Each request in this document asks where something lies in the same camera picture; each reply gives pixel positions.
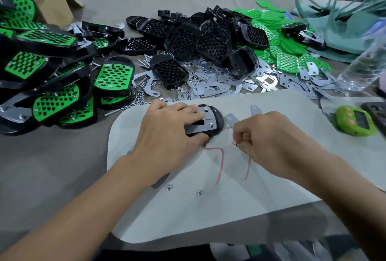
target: person's left hand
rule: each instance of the person's left hand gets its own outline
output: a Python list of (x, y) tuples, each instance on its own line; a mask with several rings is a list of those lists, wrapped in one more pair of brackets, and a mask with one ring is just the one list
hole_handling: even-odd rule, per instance
[(197, 110), (196, 104), (188, 106), (180, 102), (167, 106), (164, 101), (154, 100), (142, 119), (132, 152), (118, 161), (133, 167), (150, 187), (162, 176), (182, 166), (209, 139), (204, 133), (192, 137), (185, 135), (185, 125), (205, 116)]

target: hand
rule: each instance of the hand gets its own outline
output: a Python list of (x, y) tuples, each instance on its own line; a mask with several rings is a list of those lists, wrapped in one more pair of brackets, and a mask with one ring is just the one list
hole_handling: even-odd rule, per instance
[(270, 173), (311, 189), (311, 181), (337, 157), (279, 112), (255, 115), (235, 124), (233, 139), (241, 151)]
[(204, 133), (193, 137), (185, 135), (185, 125), (205, 116), (197, 110), (196, 104), (188, 106), (180, 102), (167, 106), (164, 101), (154, 100), (142, 119), (132, 152), (120, 161), (134, 165), (134, 171), (143, 177), (142, 181), (148, 187), (155, 184), (162, 176), (183, 165), (209, 139)]

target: person's right hand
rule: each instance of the person's right hand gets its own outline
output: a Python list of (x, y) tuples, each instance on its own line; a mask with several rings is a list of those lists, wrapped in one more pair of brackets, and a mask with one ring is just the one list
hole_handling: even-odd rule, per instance
[(237, 122), (233, 139), (267, 171), (305, 188), (310, 188), (310, 176), (320, 172), (319, 165), (328, 167), (336, 156), (276, 111)]

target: green electronic timer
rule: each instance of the green electronic timer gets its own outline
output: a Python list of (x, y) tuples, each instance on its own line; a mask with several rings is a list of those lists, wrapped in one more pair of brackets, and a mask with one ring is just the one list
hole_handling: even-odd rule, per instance
[(371, 136), (377, 133), (370, 115), (360, 108), (342, 105), (335, 116), (338, 127), (345, 133), (354, 136)]

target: pile of green plastic pieces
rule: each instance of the pile of green plastic pieces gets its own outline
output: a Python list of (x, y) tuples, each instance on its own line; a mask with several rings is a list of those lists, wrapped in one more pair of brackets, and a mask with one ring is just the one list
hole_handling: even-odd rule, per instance
[(306, 45), (282, 34), (281, 27), (283, 25), (300, 21), (288, 19), (285, 14), (278, 12), (278, 10), (233, 9), (235, 12), (251, 17), (253, 19), (252, 25), (264, 30), (267, 34), (269, 48), (266, 50), (253, 48), (256, 56), (268, 64), (276, 64), (277, 69), (287, 73), (299, 73), (299, 66), (307, 67), (306, 63), (308, 62), (314, 62), (318, 68), (324, 67), (331, 70), (328, 63), (309, 55)]

